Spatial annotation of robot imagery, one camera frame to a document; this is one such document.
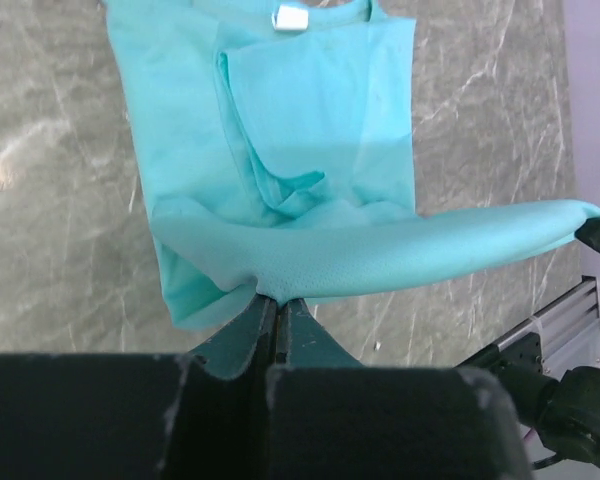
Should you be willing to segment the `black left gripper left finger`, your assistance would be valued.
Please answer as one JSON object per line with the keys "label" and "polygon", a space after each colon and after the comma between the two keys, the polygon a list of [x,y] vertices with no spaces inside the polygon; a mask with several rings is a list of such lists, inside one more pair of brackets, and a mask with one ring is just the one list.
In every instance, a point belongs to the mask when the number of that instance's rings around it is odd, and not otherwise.
{"label": "black left gripper left finger", "polygon": [[0,354],[0,479],[253,479],[276,303],[189,352]]}

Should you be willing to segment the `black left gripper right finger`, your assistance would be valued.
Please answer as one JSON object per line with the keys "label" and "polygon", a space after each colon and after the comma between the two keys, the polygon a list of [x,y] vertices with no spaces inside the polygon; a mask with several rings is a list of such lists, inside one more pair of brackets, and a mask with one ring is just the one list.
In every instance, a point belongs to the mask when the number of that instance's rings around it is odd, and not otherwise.
{"label": "black left gripper right finger", "polygon": [[268,479],[528,479],[515,408],[485,370],[367,367],[281,311],[266,374]]}

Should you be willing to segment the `teal t-shirt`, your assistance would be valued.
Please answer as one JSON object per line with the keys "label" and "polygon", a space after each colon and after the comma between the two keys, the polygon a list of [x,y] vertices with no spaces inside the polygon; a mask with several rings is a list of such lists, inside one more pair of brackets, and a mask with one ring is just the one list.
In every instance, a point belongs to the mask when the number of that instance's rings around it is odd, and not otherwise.
{"label": "teal t-shirt", "polygon": [[196,329],[284,304],[419,287],[571,242],[600,208],[418,215],[416,23],[373,1],[109,1],[164,302]]}

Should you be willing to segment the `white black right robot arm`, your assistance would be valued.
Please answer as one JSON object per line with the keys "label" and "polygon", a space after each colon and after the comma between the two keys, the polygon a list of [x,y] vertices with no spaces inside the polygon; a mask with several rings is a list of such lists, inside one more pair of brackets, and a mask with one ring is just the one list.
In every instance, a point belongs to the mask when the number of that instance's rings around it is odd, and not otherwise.
{"label": "white black right robot arm", "polygon": [[582,281],[465,360],[493,374],[511,396],[521,423],[552,456],[536,470],[571,460],[600,470],[600,368],[575,366],[561,378],[550,362],[574,355],[600,323],[595,278]]}

